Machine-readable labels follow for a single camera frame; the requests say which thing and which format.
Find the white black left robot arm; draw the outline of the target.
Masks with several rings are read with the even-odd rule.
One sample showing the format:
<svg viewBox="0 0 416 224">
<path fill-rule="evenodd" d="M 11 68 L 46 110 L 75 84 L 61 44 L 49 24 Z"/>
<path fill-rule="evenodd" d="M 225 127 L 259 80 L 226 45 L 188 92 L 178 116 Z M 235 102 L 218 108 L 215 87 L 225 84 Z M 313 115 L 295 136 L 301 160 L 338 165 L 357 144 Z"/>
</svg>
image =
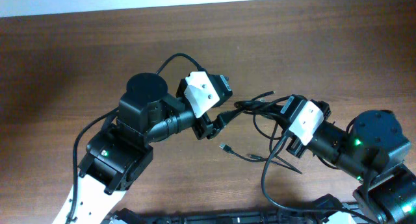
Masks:
<svg viewBox="0 0 416 224">
<path fill-rule="evenodd" d="M 232 115 L 211 121 L 207 111 L 232 94 L 227 77 L 206 71 L 181 79 L 175 95 L 158 74 L 131 77 L 118 107 L 100 117 L 103 126 L 75 163 L 73 186 L 54 222 L 101 223 L 153 160 L 153 142 L 186 129 L 198 140 L 214 138 Z"/>
</svg>

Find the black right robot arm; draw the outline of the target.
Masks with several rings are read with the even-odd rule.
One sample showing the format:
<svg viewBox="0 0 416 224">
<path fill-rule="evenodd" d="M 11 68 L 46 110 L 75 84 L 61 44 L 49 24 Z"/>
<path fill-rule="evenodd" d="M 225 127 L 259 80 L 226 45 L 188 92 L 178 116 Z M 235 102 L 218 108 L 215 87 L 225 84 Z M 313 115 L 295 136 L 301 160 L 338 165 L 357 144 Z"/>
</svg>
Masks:
<svg viewBox="0 0 416 224">
<path fill-rule="evenodd" d="M 415 175 L 404 165 L 411 143 L 390 110 L 368 110 L 343 130 L 328 121 L 323 101 L 292 95 L 278 111 L 292 140 L 290 154 L 305 150 L 360 182 L 353 196 L 377 223 L 415 222 Z"/>
</svg>

